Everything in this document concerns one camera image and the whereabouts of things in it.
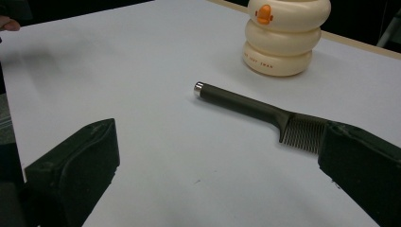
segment white table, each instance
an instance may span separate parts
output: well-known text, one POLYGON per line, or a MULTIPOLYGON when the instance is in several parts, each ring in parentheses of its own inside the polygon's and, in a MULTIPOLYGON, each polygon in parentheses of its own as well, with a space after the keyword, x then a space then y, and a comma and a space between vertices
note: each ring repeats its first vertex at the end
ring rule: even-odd
POLYGON ((195 98, 201 80, 329 118, 401 146, 401 62, 321 39, 302 74, 271 78, 241 59, 248 15, 154 1, 2 32, 23 167, 97 120, 121 156, 84 226, 377 226, 317 158, 273 126, 195 98))

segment table edge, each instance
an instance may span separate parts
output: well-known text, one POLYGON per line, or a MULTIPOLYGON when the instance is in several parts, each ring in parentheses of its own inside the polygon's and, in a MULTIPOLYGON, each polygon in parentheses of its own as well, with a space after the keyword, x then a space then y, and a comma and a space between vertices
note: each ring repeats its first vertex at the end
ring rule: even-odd
MULTIPOLYGON (((221 6, 229 8, 229 9, 234 9, 234 10, 237 10, 237 11, 241 11, 241 12, 247 13, 247 8, 246 7, 240 6, 240 5, 235 4, 235 3, 227 2, 225 0, 207 0, 207 1, 215 3, 215 4, 219 4, 221 6)), ((394 51, 391 51, 391 50, 388 50, 388 49, 384 49, 384 48, 381 48, 381 47, 378 47, 378 46, 375 46, 375 45, 366 44, 366 43, 363 43, 363 42, 360 42, 360 41, 349 39, 349 38, 346 38, 346 37, 343 37, 341 35, 337 35, 337 34, 334 34, 334 33, 331 33, 331 32, 327 32, 327 31, 323 30, 322 31, 322 37, 327 39, 327 40, 334 41, 334 42, 337 42, 337 43, 340 43, 340 44, 350 45, 350 46, 353 46, 353 47, 356 47, 356 48, 359 48, 359 49, 362 49, 362 50, 373 52, 373 53, 376 53, 376 54, 379 54, 379 55, 383 55, 383 56, 386 56, 386 57, 390 57, 390 58, 393 58, 393 59, 401 60, 401 53, 397 53, 397 52, 394 52, 394 51)))

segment plastic container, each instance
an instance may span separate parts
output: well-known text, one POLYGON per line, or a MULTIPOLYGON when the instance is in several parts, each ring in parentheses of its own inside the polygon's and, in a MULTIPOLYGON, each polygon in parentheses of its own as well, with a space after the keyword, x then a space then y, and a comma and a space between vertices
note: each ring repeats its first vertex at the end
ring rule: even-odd
POLYGON ((299 74, 311 62, 330 10, 329 0, 250 0, 244 61, 265 75, 299 74))

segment black comb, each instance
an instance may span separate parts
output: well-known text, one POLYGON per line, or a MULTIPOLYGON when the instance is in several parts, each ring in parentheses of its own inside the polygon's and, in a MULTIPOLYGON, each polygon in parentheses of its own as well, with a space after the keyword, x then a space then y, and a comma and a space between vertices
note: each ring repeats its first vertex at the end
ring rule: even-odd
POLYGON ((401 148, 355 126, 288 112, 198 82, 195 95, 269 122, 280 143, 319 154, 319 167, 380 226, 401 226, 401 148))
POLYGON ((327 120, 293 113, 210 84, 198 82, 195 95, 227 109, 271 123, 280 131, 279 142, 318 153, 327 120))

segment stacked container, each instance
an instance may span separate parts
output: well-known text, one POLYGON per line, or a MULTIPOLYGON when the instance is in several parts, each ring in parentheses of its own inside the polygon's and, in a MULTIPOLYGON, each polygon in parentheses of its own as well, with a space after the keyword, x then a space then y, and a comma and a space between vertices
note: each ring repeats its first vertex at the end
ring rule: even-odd
POLYGON ((304 71, 330 10, 329 0, 250 0, 244 61, 253 70, 270 76, 304 71))

